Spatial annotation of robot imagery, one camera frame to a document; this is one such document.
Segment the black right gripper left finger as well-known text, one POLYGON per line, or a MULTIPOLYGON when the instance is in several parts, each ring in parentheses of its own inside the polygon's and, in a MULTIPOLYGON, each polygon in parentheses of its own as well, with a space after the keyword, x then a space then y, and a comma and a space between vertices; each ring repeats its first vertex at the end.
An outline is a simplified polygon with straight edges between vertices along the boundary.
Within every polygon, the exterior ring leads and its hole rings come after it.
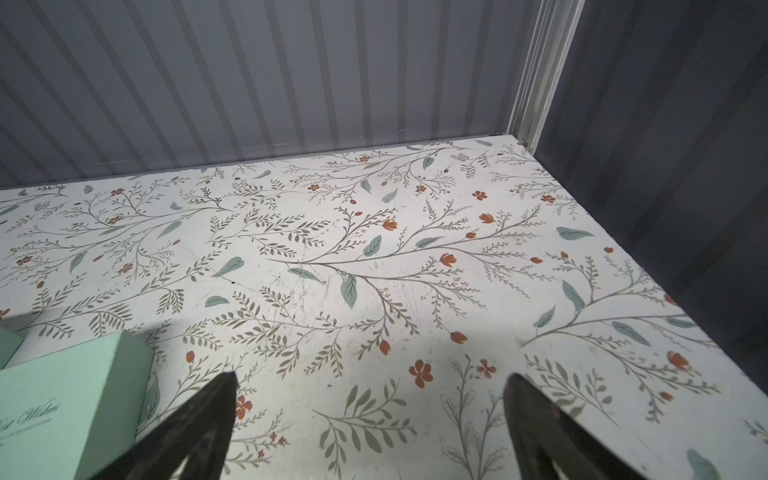
POLYGON ((95 479, 218 479, 236 418, 237 376, 217 375, 95 479))

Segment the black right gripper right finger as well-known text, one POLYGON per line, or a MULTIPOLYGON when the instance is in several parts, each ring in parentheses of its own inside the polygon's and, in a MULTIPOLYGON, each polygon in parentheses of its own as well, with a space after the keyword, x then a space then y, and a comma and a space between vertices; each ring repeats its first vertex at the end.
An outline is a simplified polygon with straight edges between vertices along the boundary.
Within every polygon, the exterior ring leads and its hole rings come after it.
POLYGON ((520 374, 504 387, 504 414, 523 479, 641 479, 520 374))

